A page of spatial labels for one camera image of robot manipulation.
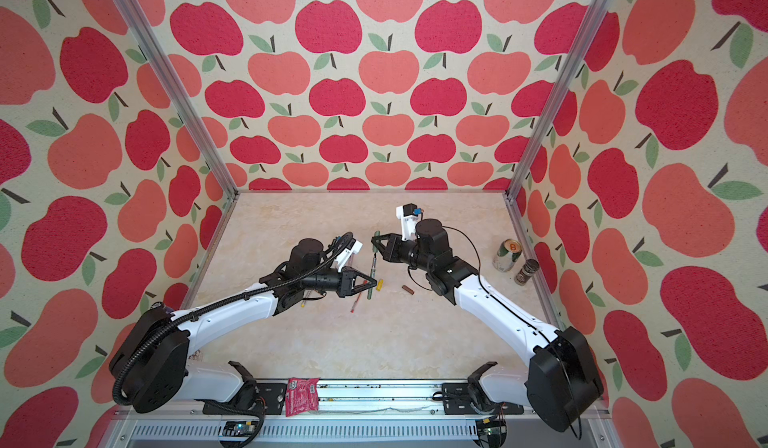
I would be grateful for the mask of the green pen cap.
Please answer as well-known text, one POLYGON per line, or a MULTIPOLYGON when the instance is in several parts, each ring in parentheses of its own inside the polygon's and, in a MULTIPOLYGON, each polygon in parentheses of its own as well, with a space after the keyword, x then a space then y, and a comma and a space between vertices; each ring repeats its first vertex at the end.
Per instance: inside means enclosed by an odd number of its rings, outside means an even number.
POLYGON ((372 237, 372 244, 373 244, 373 253, 374 255, 378 253, 378 245, 376 244, 376 240, 378 240, 378 236, 380 236, 380 231, 376 230, 374 233, 374 236, 372 237))

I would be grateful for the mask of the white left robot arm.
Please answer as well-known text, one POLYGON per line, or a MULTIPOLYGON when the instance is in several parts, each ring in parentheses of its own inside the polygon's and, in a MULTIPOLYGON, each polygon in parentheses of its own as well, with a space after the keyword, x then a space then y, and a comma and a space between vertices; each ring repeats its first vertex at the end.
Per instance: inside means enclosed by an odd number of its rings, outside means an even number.
POLYGON ((191 355, 255 321, 334 292, 355 296, 376 287, 376 278, 355 268, 335 268, 312 256, 283 262, 249 289, 205 306, 171 311, 159 304, 145 312, 109 364, 113 400, 140 414, 170 401, 199 401, 206 414, 261 414, 266 404, 255 377, 240 363, 207 366, 191 355))

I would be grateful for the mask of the green pen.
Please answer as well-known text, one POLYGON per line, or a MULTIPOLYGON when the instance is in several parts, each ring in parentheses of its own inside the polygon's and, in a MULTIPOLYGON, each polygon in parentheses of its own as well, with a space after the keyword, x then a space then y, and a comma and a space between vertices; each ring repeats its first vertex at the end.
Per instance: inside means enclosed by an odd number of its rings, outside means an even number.
POLYGON ((373 253, 373 258, 372 258, 371 269, 370 269, 370 273, 369 273, 369 276, 372 279, 372 281, 370 282, 371 286, 369 287, 369 289, 367 291, 367 299, 368 300, 372 299, 374 288, 377 286, 377 283, 378 283, 377 280, 376 280, 377 259, 378 259, 377 252, 374 252, 373 253))

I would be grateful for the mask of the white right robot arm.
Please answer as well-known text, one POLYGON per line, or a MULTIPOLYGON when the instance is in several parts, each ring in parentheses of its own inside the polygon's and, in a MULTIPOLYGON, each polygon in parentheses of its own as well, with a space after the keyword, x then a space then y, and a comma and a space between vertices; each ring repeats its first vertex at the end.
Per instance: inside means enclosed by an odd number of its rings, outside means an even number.
POLYGON ((564 432, 604 394, 586 337, 561 330, 526 312, 493 288, 480 270, 426 237, 404 240, 396 233, 374 236, 372 244, 391 263, 425 272, 432 291, 471 313, 528 364, 519 380, 494 365, 480 374, 481 392, 494 403, 527 405, 550 428, 564 432))

